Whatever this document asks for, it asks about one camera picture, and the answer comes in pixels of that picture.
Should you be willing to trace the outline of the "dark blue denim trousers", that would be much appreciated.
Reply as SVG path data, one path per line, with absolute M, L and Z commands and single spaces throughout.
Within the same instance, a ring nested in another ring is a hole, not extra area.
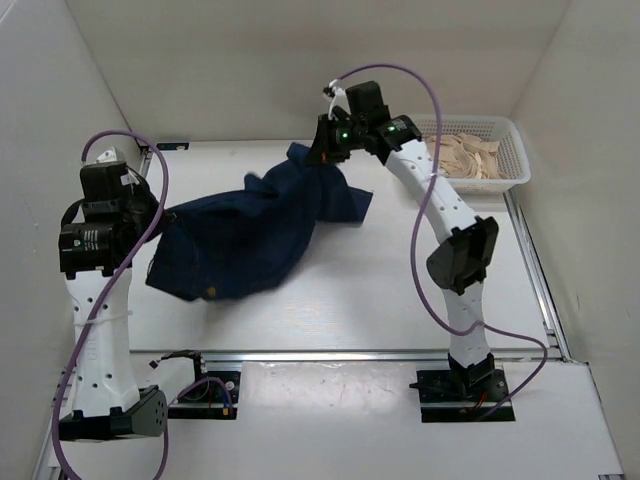
M 168 209 L 147 286 L 184 301 L 239 300 L 274 289 L 304 256 L 319 223 L 360 225 L 373 195 L 334 165 L 308 166 L 308 147 L 244 186 Z

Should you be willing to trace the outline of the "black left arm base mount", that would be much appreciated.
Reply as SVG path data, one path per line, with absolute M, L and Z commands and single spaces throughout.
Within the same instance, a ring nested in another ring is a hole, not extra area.
M 168 415 L 184 420 L 236 420 L 241 371 L 211 369 L 196 350 L 179 350 L 149 362 L 146 383 L 170 400 Z

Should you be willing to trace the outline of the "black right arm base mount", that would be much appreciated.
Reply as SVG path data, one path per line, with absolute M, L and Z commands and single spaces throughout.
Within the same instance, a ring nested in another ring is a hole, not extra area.
M 478 385 L 465 390 L 449 370 L 419 370 L 409 387 L 418 392 L 422 423 L 514 422 L 510 401 L 489 411 L 509 395 L 504 371 L 495 370 Z

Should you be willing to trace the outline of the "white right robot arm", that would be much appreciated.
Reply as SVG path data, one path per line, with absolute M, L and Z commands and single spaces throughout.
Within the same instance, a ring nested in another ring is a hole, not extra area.
M 416 201 L 426 204 L 422 216 L 438 241 L 426 266 L 444 295 L 451 331 L 446 394 L 459 401 L 483 394 L 495 370 L 484 330 L 482 296 L 497 222 L 478 216 L 435 171 L 432 154 L 408 116 L 393 118 L 385 107 L 360 116 L 344 110 L 322 114 L 306 162 L 336 164 L 354 150 L 377 157 Z

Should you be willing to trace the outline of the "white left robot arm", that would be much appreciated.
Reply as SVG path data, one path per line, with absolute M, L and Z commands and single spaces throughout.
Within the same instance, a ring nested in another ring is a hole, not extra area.
M 158 437 L 166 397 L 137 385 L 130 358 L 127 255 L 147 229 L 158 203 L 148 185 L 121 160 L 80 170 L 83 197 L 69 206 L 58 239 L 60 270 L 72 300 L 76 394 L 61 419 L 63 441 Z

